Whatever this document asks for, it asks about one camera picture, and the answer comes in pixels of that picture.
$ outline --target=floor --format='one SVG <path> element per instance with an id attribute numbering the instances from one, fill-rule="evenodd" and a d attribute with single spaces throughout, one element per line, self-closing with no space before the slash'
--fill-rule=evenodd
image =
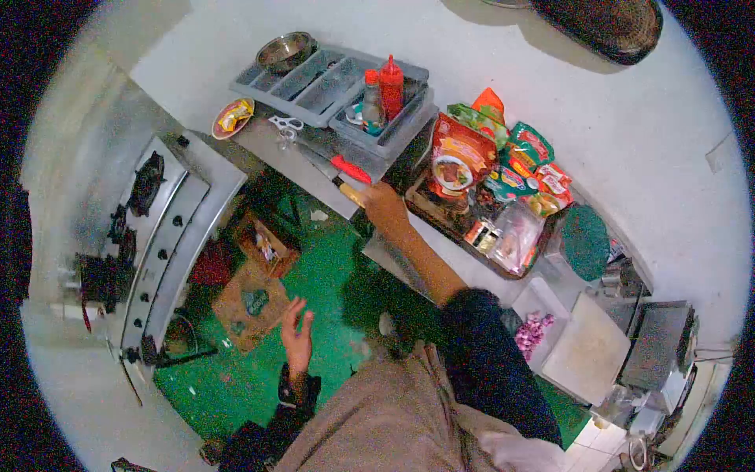
<path id="1" fill-rule="evenodd" d="M 299 227 L 290 217 L 282 220 L 296 232 L 303 249 L 301 259 L 282 282 L 289 297 L 306 298 L 316 315 L 310 372 L 322 376 L 318 403 L 323 405 L 369 355 L 365 337 L 377 334 L 381 313 L 406 313 L 411 322 L 404 329 L 416 338 L 441 344 L 443 333 L 431 328 L 436 325 L 436 308 L 428 300 L 361 254 L 364 241 L 352 225 L 297 187 L 286 185 L 295 197 L 293 208 L 280 195 L 265 198 L 279 202 L 276 214 L 297 213 L 300 217 Z M 328 219 L 312 221 L 311 212 L 316 210 L 328 214 Z M 237 257 L 236 264 L 242 260 Z M 273 329 L 246 356 L 233 347 L 210 306 L 219 291 L 194 286 L 185 305 L 198 349 L 217 347 L 219 354 L 160 369 L 154 377 L 184 421 L 205 439 L 228 437 L 248 420 L 266 424 L 278 402 L 279 370 L 285 361 L 279 329 Z M 577 454 L 572 442 L 584 434 L 581 431 L 589 413 L 553 385 L 541 379 L 538 383 L 559 422 L 564 446 L 571 445 L 571 455 Z"/>
<path id="2" fill-rule="evenodd" d="M 609 424 L 600 429 L 590 419 L 574 443 L 566 450 L 562 472 L 611 472 L 616 456 L 626 452 L 627 431 Z"/>

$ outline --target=hand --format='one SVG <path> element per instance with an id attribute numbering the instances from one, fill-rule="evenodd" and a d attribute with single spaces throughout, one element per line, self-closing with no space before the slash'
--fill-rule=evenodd
<path id="1" fill-rule="evenodd" d="M 281 340 L 285 347 L 286 357 L 288 357 L 288 372 L 291 379 L 298 377 L 300 374 L 306 374 L 310 368 L 314 313 L 307 311 L 304 314 L 304 321 L 301 323 L 301 332 L 297 332 L 299 320 L 301 319 L 301 310 L 306 304 L 306 300 L 295 297 L 283 310 Z"/>
<path id="2" fill-rule="evenodd" d="M 383 236 L 393 241 L 412 228 L 404 201 L 390 185 L 378 182 L 363 193 L 367 217 Z"/>

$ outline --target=gas stove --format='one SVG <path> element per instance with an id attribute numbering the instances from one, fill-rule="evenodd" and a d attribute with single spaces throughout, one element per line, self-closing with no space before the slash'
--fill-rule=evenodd
<path id="1" fill-rule="evenodd" d="M 153 137 L 110 215 L 105 257 L 79 255 L 82 298 L 115 313 L 109 338 L 122 350 L 149 335 L 162 345 L 199 252 L 246 181 L 202 139 Z"/>

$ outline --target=red squeeze bottle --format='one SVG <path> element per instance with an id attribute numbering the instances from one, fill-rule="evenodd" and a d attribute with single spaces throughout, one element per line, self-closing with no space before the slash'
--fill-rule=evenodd
<path id="1" fill-rule="evenodd" d="M 383 110 L 388 121 L 396 118 L 404 107 L 404 73 L 401 67 L 393 62 L 393 54 L 388 57 L 388 63 L 380 69 L 378 78 L 380 93 L 383 100 Z"/>

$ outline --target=knife handle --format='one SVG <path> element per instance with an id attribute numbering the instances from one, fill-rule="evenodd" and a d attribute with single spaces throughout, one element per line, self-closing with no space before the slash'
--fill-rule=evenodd
<path id="1" fill-rule="evenodd" d="M 365 196 L 364 196 L 364 194 L 362 194 L 362 192 L 359 192 L 357 189 L 355 189 L 354 187 L 350 186 L 346 182 L 343 182 L 342 180 L 337 185 L 338 185 L 338 189 L 341 191 L 341 193 L 343 193 L 349 200 L 351 200 L 352 202 L 356 203 L 357 205 L 359 205 L 362 208 L 365 207 L 365 202 L 364 202 Z"/>
<path id="2" fill-rule="evenodd" d="M 331 164 L 333 165 L 333 167 L 335 167 L 339 171 L 343 171 L 346 175 L 348 175 L 352 179 L 358 180 L 362 182 L 363 184 L 372 185 L 372 179 L 367 174 L 367 172 L 364 172 L 362 168 L 360 168 L 356 164 L 352 164 L 351 162 L 346 162 L 344 160 L 343 154 L 339 154 L 335 156 L 331 160 Z"/>

